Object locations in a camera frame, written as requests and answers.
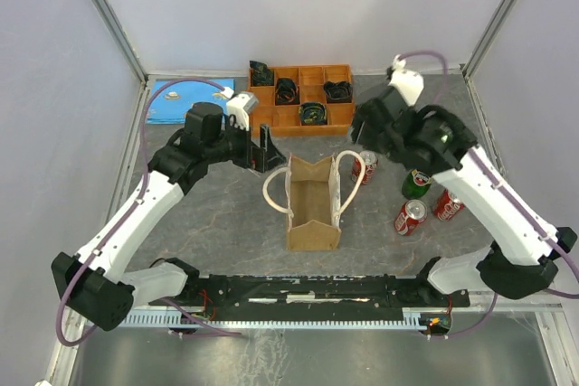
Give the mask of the red cola can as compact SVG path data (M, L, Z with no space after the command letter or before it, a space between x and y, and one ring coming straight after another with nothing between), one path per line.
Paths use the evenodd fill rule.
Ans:
M445 189L432 209L440 221L450 221L464 208L464 203L451 191Z
M354 163L352 165L351 179L355 183L359 178L359 176L362 175L363 177L361 184L367 185L371 181L375 173L375 169L378 166L378 157L376 153L367 150L361 151L359 155L364 161L365 170L362 170L362 165L360 164L360 161L357 158L355 158Z
M421 200L407 201L394 220L394 228L398 234L409 236L427 219L428 211Z

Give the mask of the green glass bottle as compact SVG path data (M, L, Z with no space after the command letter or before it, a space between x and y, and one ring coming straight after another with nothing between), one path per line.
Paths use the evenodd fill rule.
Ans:
M417 169L411 170L403 181L401 192L407 200L422 198L431 188L433 178Z

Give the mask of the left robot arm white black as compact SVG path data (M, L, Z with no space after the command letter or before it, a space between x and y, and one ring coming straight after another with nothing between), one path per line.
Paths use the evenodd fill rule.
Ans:
M164 297L192 304L199 272L180 259L137 272L126 268L160 219L204 178L210 165L231 162L267 173L285 165L268 126L252 141L244 109L201 102L186 113L183 128L157 150L140 185L105 227L73 255L60 253L52 273L61 301L104 331L119 326L132 308Z

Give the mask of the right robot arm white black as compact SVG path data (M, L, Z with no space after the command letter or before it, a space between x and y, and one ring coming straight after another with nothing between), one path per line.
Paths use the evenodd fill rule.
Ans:
M513 300L540 291L555 293L555 260L570 259L575 232L557 228L533 211L456 115L439 105L417 109L390 87L356 107L350 136L365 150L432 177L492 236L486 248L435 260L414 285L419 301L435 306L458 290L484 288Z

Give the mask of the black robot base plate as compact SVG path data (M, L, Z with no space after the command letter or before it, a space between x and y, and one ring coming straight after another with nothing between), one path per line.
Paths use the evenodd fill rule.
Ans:
M425 278L381 276L256 277L210 275L187 282L181 306L209 309L217 321L399 321L405 308L470 306L469 294L447 296Z

